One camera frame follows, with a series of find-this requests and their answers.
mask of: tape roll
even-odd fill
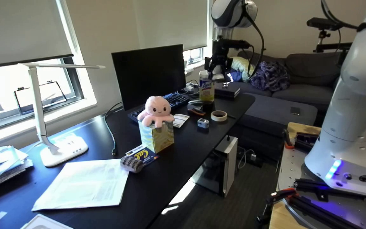
[[[227,120],[227,113],[222,110],[215,110],[211,113],[211,119],[217,122],[224,122]]]
[[[133,156],[123,156],[121,158],[121,167],[126,171],[138,173],[144,167],[144,163]]]

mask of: window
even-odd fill
[[[38,61],[37,63],[73,64],[73,59],[50,59]],[[80,82],[75,69],[38,68],[37,70],[40,85],[45,84],[48,81],[57,81],[67,99],[64,102],[55,103],[54,105],[49,106],[54,100],[51,97],[48,98],[48,96],[42,97],[45,112],[83,99],[83,93],[81,92]],[[33,113],[26,115],[21,115],[19,113],[14,95],[14,91],[18,90],[19,87],[27,88],[30,87],[30,85],[31,80],[25,68],[21,68],[18,65],[0,67],[0,127],[33,117]],[[27,90],[26,95],[29,96],[26,97],[25,101],[20,101],[20,103],[32,104],[32,91],[30,89]]]
[[[204,60],[204,48],[195,48],[192,50],[187,50],[183,52],[183,58],[185,62],[187,61],[187,65],[198,63]]]

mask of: window blind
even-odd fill
[[[141,48],[207,45],[207,0],[134,0]]]
[[[0,0],[0,66],[71,55],[55,0]]]

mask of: blue led light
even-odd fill
[[[341,165],[341,160],[336,160],[333,166],[330,168],[329,172],[326,174],[326,179],[329,180],[333,177],[334,173],[337,171],[338,167]]]

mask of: black desk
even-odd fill
[[[34,167],[0,185],[0,212],[7,212],[0,220],[0,228],[20,228],[36,214],[42,213],[75,229],[84,228],[146,228],[184,186],[200,167],[208,154],[226,136],[232,126],[254,102],[254,97],[240,94],[234,101],[215,101],[216,110],[225,110],[236,119],[228,118],[224,123],[210,119],[209,133],[197,131],[198,116],[190,117],[180,128],[174,129],[174,145],[160,152],[160,158],[144,168],[141,173],[130,173],[121,204],[113,207],[96,207],[72,210],[42,210],[32,212],[32,206],[42,195],[64,164],[45,168],[37,146],[29,152]],[[175,114],[187,114],[182,107]],[[107,120],[115,132],[118,156],[141,144],[139,128],[124,110],[112,114]],[[80,123],[54,136],[74,132],[83,137],[89,150],[71,161],[112,159],[112,138],[105,126],[103,116]]]

